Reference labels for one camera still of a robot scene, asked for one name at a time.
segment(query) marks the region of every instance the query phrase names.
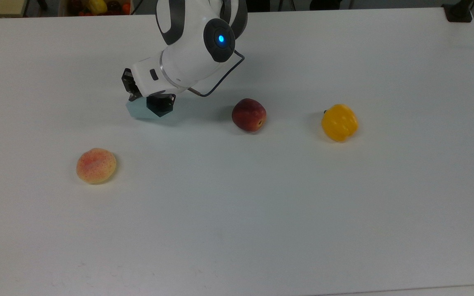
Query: fake fruit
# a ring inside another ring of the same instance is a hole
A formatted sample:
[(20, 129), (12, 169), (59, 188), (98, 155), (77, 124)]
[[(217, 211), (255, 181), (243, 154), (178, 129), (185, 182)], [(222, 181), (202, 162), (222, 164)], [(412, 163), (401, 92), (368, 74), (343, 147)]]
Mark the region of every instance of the fake fruit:
[(108, 11), (121, 11), (122, 5), (116, 0), (111, 0), (107, 2), (107, 10)]
[(83, 10), (83, 3), (81, 0), (69, 0), (67, 1), (67, 10), (72, 14), (78, 14)]
[(333, 105), (325, 110), (321, 127), (331, 139), (343, 142), (354, 135), (358, 129), (358, 120), (352, 110), (344, 104)]
[(89, 0), (87, 7), (94, 15), (99, 15), (107, 11), (107, 4), (104, 0)]
[(255, 132), (260, 129), (266, 119), (267, 111), (254, 99), (242, 99), (233, 107), (233, 123), (247, 132)]
[(129, 15), (131, 12), (131, 4), (125, 3), (124, 5), (122, 5), (122, 12), (124, 12), (124, 14)]
[(78, 159), (76, 174), (89, 184), (96, 184), (107, 180), (116, 170), (114, 155), (101, 148), (93, 148)]

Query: fruit basket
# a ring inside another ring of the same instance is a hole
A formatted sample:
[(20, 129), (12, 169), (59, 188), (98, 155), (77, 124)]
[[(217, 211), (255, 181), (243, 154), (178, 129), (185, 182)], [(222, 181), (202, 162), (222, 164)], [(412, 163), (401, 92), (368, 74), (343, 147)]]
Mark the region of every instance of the fruit basket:
[[(67, 4), (70, 0), (60, 0), (60, 7), (58, 8), (58, 16), (77, 16), (77, 14), (72, 14), (68, 9), (67, 9)], [(89, 0), (81, 0), (81, 3), (83, 4), (83, 7), (87, 7)], [(124, 4), (128, 3), (130, 4), (130, 13), (133, 11), (133, 0), (117, 0), (117, 2), (120, 3), (121, 6)]]

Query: red apple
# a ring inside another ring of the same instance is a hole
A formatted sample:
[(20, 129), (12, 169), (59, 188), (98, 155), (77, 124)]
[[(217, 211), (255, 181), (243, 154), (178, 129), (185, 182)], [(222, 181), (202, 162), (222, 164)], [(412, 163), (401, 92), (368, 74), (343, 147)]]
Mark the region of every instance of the red apple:
[(233, 107), (232, 120), (239, 128), (255, 132), (267, 120), (267, 111), (255, 99), (242, 99)]

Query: black stand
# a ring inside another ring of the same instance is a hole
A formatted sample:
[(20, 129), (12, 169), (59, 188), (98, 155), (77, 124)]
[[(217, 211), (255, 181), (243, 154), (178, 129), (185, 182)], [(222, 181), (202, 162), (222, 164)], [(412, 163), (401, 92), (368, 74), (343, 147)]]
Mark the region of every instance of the black stand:
[(455, 5), (442, 4), (447, 20), (452, 23), (470, 23), (473, 19), (469, 11), (471, 2), (472, 0), (461, 0)]

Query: white table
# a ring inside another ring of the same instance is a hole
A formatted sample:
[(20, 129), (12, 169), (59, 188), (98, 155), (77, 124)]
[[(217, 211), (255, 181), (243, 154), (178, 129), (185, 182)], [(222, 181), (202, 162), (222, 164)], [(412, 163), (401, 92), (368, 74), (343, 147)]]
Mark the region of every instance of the white table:
[[(149, 15), (0, 19), (0, 295), (474, 285), (474, 22), (250, 14), (216, 92), (134, 120), (122, 71), (164, 47)], [(258, 134), (231, 122), (244, 97)], [(335, 103), (360, 122), (344, 144)], [(93, 147), (119, 163), (102, 185), (75, 174)]]

